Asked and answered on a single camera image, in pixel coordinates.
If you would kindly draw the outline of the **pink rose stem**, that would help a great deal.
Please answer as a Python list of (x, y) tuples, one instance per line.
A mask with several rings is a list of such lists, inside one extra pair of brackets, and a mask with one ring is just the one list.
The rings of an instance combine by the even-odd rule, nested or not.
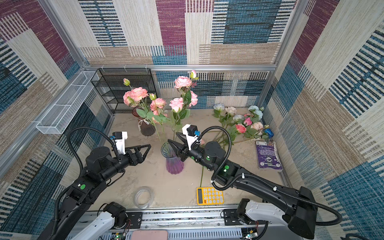
[(151, 104), (149, 106), (149, 120), (155, 127), (159, 141), (161, 145), (163, 145), (166, 142), (164, 124), (168, 121), (168, 115), (165, 110), (166, 101), (162, 98), (158, 98), (155, 94), (149, 94), (149, 98), (151, 100)]
[(149, 94), (153, 93), (149, 93), (149, 91), (143, 87), (132, 87), (130, 80), (127, 78), (123, 79), (123, 84), (124, 86), (129, 87), (129, 90), (123, 95), (124, 104), (132, 108), (139, 106), (140, 109), (137, 109), (139, 116), (142, 117), (147, 123), (151, 123), (149, 120), (149, 106), (151, 104)]
[(198, 95), (193, 92), (193, 88), (197, 85), (199, 78), (195, 70), (192, 70), (189, 77), (179, 76), (175, 79), (175, 89), (180, 93), (180, 97), (170, 101), (171, 107), (171, 124), (173, 130), (173, 140), (176, 140), (176, 133), (182, 131), (183, 120), (187, 119), (191, 114), (191, 107), (198, 103)]

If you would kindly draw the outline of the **purple blue glass vase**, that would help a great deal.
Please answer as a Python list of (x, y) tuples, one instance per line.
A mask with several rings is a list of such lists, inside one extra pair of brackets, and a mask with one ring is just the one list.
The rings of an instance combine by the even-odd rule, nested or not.
[(184, 169), (184, 162), (176, 156), (169, 143), (164, 143), (161, 147), (161, 153), (166, 158), (166, 170), (172, 174), (180, 174)]

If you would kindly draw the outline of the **dark red glass vase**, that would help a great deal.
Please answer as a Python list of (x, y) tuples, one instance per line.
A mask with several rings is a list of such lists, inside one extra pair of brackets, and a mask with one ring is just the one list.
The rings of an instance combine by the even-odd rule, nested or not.
[(137, 109), (140, 109), (140, 107), (134, 107), (132, 110), (132, 114), (138, 119), (138, 127), (141, 134), (145, 137), (152, 136), (156, 131), (155, 127), (151, 123), (147, 123), (142, 117), (140, 117), (137, 113)]

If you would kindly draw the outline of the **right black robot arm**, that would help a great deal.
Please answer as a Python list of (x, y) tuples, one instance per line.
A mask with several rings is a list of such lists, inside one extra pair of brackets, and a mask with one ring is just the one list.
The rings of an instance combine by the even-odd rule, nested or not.
[(180, 142), (169, 139), (168, 143), (181, 161), (191, 158), (211, 171), (211, 183), (216, 190), (235, 188), (267, 201), (283, 212), (279, 221), (305, 239), (314, 239), (317, 226), (334, 226), (343, 221), (337, 210), (317, 203), (311, 190), (278, 185), (231, 162), (231, 146), (224, 150), (218, 142), (211, 141), (201, 147), (203, 136), (211, 130), (222, 131), (229, 144), (232, 143), (231, 135), (223, 127), (211, 126), (199, 132), (197, 126), (189, 124), (182, 128), (181, 133), (176, 133)]

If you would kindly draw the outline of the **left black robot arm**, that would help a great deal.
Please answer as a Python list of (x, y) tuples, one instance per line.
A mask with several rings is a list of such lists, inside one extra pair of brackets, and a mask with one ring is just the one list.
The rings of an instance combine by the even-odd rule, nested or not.
[(113, 185), (111, 179), (117, 174), (124, 175), (128, 166), (143, 163), (152, 147), (150, 144), (125, 147), (121, 132), (114, 132), (110, 138), (94, 128), (85, 127), (85, 130), (100, 134), (112, 147), (93, 149), (85, 163), (82, 163), (79, 155), (75, 155), (80, 167), (79, 177), (58, 195), (54, 218), (40, 234), (40, 240), (66, 239), (99, 195)]

